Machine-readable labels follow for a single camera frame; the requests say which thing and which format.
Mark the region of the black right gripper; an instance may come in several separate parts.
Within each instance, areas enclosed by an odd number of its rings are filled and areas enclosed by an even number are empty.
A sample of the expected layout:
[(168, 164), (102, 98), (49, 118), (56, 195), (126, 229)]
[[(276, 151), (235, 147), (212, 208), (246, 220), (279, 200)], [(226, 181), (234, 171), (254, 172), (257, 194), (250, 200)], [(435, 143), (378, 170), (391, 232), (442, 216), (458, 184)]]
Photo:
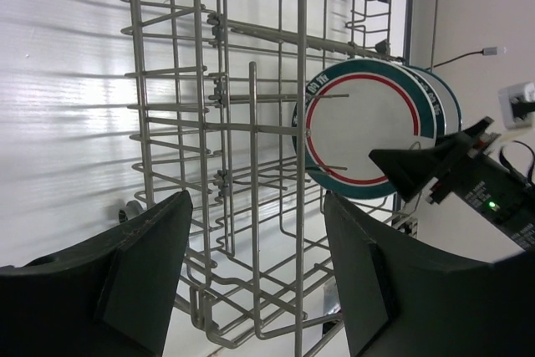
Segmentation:
[(534, 183), (505, 156), (489, 155), (497, 133), (488, 133), (493, 119), (473, 126), (421, 150), (372, 150), (369, 158), (385, 174), (404, 201), (411, 201), (432, 178), (427, 197), (439, 204), (456, 195), (521, 249), (534, 249)]

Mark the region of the green red rimmed plate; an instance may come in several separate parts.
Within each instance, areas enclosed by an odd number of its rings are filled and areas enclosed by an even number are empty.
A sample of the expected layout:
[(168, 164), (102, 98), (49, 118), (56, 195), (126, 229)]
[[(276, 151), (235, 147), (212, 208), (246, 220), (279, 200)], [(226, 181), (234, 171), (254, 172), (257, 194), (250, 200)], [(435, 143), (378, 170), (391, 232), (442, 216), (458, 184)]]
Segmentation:
[(410, 74), (424, 89), (434, 110), (434, 117), (436, 120), (436, 137), (440, 138), (446, 133), (446, 120), (444, 116), (444, 110), (438, 95), (434, 91), (433, 87), (424, 79), (419, 73), (415, 72), (413, 69), (401, 66), (408, 74)]
[(349, 59), (307, 83), (305, 170), (324, 189), (352, 199), (389, 196), (395, 189), (369, 153), (435, 145), (430, 99), (401, 66)]

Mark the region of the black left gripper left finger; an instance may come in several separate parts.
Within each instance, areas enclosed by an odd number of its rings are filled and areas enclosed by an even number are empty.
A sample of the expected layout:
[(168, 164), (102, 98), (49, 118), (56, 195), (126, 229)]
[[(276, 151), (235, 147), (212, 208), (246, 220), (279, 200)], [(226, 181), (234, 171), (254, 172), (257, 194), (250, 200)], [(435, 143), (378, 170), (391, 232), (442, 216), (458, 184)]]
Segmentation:
[(2, 267), (2, 355), (162, 355), (192, 209), (177, 192), (71, 247)]

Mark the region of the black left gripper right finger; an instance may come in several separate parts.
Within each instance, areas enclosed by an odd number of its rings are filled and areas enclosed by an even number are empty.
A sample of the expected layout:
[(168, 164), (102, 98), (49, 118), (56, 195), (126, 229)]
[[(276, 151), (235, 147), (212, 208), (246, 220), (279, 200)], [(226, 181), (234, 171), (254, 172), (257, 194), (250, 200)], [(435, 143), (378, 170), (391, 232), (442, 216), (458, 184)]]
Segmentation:
[(464, 258), (331, 192), (324, 220), (353, 356), (533, 355), (533, 252)]

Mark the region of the white plate teal line pattern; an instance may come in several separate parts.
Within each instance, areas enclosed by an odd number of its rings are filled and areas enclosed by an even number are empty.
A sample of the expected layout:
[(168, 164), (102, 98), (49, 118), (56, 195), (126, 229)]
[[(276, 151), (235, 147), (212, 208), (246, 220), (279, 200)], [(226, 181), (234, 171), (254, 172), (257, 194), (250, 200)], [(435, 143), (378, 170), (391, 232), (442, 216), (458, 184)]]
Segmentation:
[(420, 74), (434, 89), (441, 100), (446, 118), (446, 133), (452, 134), (462, 129), (462, 112), (456, 94), (446, 81), (435, 73), (412, 66), (412, 69)]

